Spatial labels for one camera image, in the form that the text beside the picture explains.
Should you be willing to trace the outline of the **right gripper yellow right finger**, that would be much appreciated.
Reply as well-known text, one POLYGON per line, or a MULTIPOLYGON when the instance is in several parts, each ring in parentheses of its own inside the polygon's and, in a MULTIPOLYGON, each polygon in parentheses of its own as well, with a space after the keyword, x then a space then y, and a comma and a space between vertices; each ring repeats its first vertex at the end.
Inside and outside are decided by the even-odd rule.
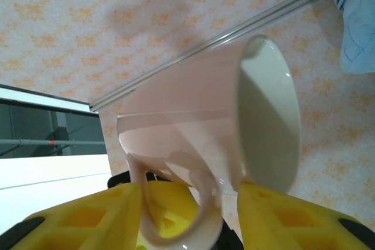
POLYGON ((244 249, 374 249, 357 219, 255 184, 240 184, 237 211, 244 249))

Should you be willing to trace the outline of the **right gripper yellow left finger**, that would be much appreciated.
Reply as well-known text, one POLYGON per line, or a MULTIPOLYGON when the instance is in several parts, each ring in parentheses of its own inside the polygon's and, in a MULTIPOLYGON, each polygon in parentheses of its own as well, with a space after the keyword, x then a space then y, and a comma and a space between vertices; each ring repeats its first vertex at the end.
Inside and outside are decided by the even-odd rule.
MULTIPOLYGON (((149 181, 146 201, 158 234, 172 238, 198 204, 186 186, 149 181)), ((8 231, 9 249, 151 249, 139 232, 141 188, 125 183, 34 213, 8 231)))

